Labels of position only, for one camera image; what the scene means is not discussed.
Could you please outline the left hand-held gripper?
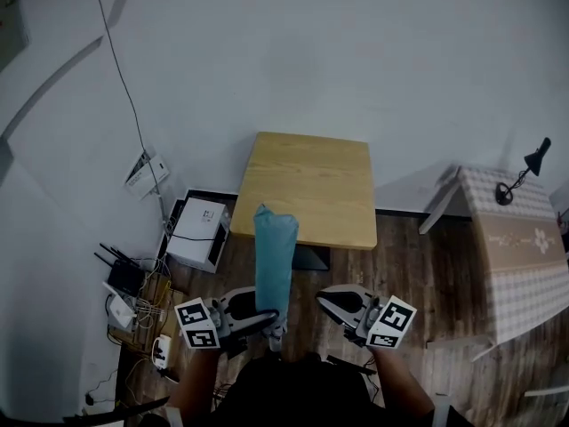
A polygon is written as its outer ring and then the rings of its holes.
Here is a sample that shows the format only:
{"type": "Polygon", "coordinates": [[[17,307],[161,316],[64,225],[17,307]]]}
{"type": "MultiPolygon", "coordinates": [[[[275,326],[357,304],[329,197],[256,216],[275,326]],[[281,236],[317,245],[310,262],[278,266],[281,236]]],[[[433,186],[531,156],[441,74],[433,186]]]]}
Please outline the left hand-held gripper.
{"type": "Polygon", "coordinates": [[[181,335],[191,350],[220,350],[229,359],[248,348],[244,336],[256,334],[278,319],[277,310],[256,310],[255,286],[233,289],[220,301],[196,299],[175,306],[181,335]]]}

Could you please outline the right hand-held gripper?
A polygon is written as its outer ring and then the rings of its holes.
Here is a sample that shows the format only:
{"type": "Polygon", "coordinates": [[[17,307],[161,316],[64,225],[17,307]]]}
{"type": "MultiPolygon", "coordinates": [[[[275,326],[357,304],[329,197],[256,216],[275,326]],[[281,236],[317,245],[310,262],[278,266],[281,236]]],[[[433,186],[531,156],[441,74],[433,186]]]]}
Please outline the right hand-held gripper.
{"type": "Polygon", "coordinates": [[[417,313],[394,295],[381,299],[354,284],[328,286],[316,298],[335,323],[345,326],[344,337],[359,347],[396,349],[417,313]]]}

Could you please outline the blue umbrella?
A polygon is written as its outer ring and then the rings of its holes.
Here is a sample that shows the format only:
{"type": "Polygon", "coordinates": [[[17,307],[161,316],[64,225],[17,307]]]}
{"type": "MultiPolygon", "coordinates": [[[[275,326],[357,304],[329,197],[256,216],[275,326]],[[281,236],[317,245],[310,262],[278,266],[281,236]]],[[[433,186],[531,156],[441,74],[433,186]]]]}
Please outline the blue umbrella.
{"type": "Polygon", "coordinates": [[[292,265],[299,223],[290,214],[277,214],[261,204],[253,216],[255,232],[255,304],[257,310],[275,310],[276,320],[265,326],[269,349],[282,350],[287,331],[292,265]]]}

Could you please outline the person's right forearm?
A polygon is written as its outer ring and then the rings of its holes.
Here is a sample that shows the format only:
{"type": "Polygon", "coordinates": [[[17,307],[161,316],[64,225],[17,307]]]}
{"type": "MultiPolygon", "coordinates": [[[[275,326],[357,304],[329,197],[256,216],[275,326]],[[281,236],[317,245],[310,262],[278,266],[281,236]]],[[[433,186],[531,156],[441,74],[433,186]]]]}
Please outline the person's right forearm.
{"type": "Polygon", "coordinates": [[[371,348],[370,351],[387,409],[417,419],[435,410],[431,398],[395,350],[371,348]]]}

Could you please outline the person's left forearm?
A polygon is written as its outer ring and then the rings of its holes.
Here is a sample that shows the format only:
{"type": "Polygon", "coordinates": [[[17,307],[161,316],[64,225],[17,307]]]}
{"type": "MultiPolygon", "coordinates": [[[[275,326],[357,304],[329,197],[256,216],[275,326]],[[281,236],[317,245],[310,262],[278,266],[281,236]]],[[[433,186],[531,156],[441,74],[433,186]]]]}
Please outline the person's left forearm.
{"type": "Polygon", "coordinates": [[[211,412],[220,355],[219,349],[195,351],[173,390],[169,405],[179,409],[184,425],[190,425],[211,412]]]}

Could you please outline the white appliance with dark panel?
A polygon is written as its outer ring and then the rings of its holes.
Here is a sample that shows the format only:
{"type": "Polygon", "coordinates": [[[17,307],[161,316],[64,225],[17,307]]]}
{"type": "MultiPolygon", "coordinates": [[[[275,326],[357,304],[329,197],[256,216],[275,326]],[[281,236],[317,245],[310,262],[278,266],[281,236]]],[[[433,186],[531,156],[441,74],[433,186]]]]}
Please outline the white appliance with dark panel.
{"type": "Polygon", "coordinates": [[[226,205],[191,197],[176,221],[166,252],[180,264],[215,274],[229,225],[226,205]]]}

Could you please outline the white power strip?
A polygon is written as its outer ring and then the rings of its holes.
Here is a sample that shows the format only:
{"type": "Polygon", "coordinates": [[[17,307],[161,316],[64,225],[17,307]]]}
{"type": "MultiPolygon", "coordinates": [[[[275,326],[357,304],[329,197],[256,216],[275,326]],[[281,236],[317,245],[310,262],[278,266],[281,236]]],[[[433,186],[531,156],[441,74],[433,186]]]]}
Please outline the white power strip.
{"type": "Polygon", "coordinates": [[[160,334],[155,338],[151,349],[151,360],[158,370],[165,370],[170,366],[172,358],[172,338],[169,335],[160,334]]]}

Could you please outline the person's black shirt torso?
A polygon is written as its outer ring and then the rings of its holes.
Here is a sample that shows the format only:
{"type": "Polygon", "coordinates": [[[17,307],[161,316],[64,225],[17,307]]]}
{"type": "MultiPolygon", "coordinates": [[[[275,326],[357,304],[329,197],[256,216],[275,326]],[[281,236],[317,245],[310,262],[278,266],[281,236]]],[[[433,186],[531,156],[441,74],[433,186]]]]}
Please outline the person's black shirt torso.
{"type": "Polygon", "coordinates": [[[190,425],[166,403],[165,416],[146,414],[140,427],[473,427],[453,407],[420,419],[372,402],[356,370],[310,353],[298,361],[262,357],[248,362],[221,403],[190,425]]]}

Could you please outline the yellow wooden table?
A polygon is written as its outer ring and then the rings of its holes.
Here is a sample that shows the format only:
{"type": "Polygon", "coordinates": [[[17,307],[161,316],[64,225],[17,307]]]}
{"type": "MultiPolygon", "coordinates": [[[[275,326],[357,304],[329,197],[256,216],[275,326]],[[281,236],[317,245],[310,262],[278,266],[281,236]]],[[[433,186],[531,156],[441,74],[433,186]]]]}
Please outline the yellow wooden table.
{"type": "Polygon", "coordinates": [[[296,270],[329,270],[334,248],[377,245],[371,158],[364,142],[258,133],[232,215],[233,234],[254,235],[259,205],[297,219],[296,270]]]}

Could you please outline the black router with antennas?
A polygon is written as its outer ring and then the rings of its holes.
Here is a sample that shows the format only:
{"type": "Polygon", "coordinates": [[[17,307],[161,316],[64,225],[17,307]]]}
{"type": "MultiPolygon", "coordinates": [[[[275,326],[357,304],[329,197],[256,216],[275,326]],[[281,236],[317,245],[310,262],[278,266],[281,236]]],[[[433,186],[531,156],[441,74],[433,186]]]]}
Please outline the black router with antennas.
{"type": "Polygon", "coordinates": [[[101,255],[94,255],[110,267],[107,284],[117,292],[138,297],[145,283],[145,271],[132,258],[112,246],[100,243],[100,247],[115,257],[113,262],[105,260],[101,255]]]}

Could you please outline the white router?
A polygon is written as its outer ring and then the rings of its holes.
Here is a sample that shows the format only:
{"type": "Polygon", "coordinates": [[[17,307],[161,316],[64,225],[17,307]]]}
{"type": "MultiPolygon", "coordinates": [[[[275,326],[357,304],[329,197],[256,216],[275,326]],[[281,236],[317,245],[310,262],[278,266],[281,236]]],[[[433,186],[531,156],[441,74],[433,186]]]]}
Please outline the white router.
{"type": "Polygon", "coordinates": [[[108,315],[109,324],[126,332],[132,331],[136,314],[133,306],[128,302],[129,297],[124,296],[107,282],[102,285],[108,291],[108,299],[105,301],[105,311],[108,315]]]}

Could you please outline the white printed paper box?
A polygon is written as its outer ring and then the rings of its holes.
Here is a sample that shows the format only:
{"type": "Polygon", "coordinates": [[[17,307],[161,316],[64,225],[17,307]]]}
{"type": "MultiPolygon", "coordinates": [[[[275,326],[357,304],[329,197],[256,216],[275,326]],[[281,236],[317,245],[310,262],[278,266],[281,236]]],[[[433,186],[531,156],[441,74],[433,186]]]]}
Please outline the white printed paper box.
{"type": "Polygon", "coordinates": [[[142,152],[126,175],[124,187],[137,200],[142,200],[169,174],[170,171],[160,155],[150,157],[142,152]]]}

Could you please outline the table with checked cloth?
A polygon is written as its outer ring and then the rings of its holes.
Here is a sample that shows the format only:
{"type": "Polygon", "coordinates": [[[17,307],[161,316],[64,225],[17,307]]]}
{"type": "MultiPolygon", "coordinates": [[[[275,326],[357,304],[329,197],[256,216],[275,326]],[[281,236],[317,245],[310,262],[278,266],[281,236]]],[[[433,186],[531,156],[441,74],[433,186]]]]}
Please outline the table with checked cloth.
{"type": "Polygon", "coordinates": [[[458,180],[469,205],[485,271],[487,333],[508,342],[569,308],[569,264],[545,189],[529,179],[510,205],[495,200],[513,173],[463,166],[458,180]]]}

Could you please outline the black desk lamp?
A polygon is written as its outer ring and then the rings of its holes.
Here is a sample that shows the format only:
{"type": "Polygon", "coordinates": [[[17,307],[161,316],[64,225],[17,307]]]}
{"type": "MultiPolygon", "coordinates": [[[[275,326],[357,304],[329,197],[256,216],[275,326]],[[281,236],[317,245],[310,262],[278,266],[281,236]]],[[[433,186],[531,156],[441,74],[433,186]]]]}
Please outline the black desk lamp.
{"type": "Polygon", "coordinates": [[[494,197],[498,205],[506,206],[513,202],[513,190],[524,184],[527,174],[532,173],[534,176],[540,175],[543,158],[550,147],[551,139],[546,137],[533,153],[524,157],[525,170],[518,174],[516,180],[511,185],[507,185],[504,182],[499,182],[496,185],[494,197]]]}

